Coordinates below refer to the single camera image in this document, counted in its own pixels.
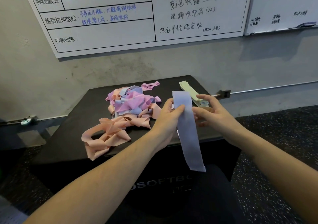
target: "concrete wall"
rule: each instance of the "concrete wall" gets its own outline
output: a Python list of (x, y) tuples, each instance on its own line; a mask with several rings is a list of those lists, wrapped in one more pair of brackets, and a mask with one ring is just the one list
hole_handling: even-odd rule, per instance
[[(0, 0), (0, 12), (4, 120), (69, 113), (90, 88), (186, 74), (211, 94), (318, 80), (318, 29), (58, 60), (27, 0)], [(316, 85), (293, 89), (223, 102), (235, 116), (318, 104)]]

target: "person's right arm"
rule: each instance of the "person's right arm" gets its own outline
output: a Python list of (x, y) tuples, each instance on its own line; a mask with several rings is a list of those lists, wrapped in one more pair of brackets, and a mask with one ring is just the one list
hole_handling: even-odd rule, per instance
[(230, 144), (248, 154), (292, 208), (306, 222), (317, 223), (318, 171), (248, 131), (215, 97), (203, 94), (197, 97), (211, 105), (211, 108), (192, 108), (198, 120), (205, 120), (197, 124), (213, 127)]

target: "blue resistance band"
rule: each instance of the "blue resistance band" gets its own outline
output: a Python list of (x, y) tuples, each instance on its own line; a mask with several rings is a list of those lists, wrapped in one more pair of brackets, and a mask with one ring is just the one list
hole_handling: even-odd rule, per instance
[(201, 155), (197, 127), (192, 112), (192, 100), (188, 92), (172, 91), (175, 109), (185, 105), (185, 111), (178, 121), (178, 132), (185, 161), (190, 170), (205, 172), (205, 166)]

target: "black table surface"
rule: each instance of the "black table surface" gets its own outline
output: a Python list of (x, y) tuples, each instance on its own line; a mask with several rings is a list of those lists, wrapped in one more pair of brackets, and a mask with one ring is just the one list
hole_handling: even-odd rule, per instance
[[(173, 77), (166, 79), (159, 79), (160, 85), (155, 86), (150, 91), (145, 91), (144, 94), (152, 95), (154, 97), (159, 96), (162, 103), (158, 103), (159, 106), (163, 106), (165, 101), (172, 97), (172, 91), (179, 91), (179, 82), (187, 81), (190, 86), (193, 87), (200, 94), (209, 94), (207, 90), (203, 88), (194, 77), (187, 75), (181, 77)], [(53, 136), (43, 146), (41, 152), (34, 159), (34, 165), (50, 164), (64, 161), (74, 161), (87, 159), (87, 153), (85, 150), (84, 142), (81, 140), (82, 133), (89, 128), (99, 124), (100, 118), (111, 118), (111, 114), (108, 111), (109, 101), (105, 101), (107, 95), (114, 89), (124, 86), (141, 86), (144, 82), (136, 82), (129, 84), (104, 86), (88, 90), (79, 103), (66, 117), (66, 120), (60, 125)], [(150, 126), (152, 127), (155, 120), (150, 119)], [(105, 154), (106, 156), (113, 156), (125, 149), (131, 143), (142, 137), (147, 133), (149, 129), (144, 127), (128, 127), (126, 132), (129, 134), (131, 140), (123, 143), (119, 146), (112, 147)], [(222, 136), (212, 130), (209, 127), (197, 128), (198, 137), (200, 142), (209, 142), (213, 140), (221, 139)], [(178, 145), (180, 139), (177, 132), (174, 134), (169, 146)]]

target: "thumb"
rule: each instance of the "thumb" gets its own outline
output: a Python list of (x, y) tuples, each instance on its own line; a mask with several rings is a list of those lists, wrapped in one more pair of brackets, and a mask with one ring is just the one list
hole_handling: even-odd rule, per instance
[(192, 111), (197, 116), (200, 116), (200, 117), (204, 118), (205, 120), (211, 120), (211, 118), (213, 117), (213, 113), (210, 113), (208, 110), (206, 110), (204, 108), (192, 107)]
[(172, 115), (176, 118), (179, 118), (180, 115), (183, 113), (183, 111), (185, 110), (185, 105), (180, 105), (179, 107), (177, 107), (175, 110), (172, 111)]

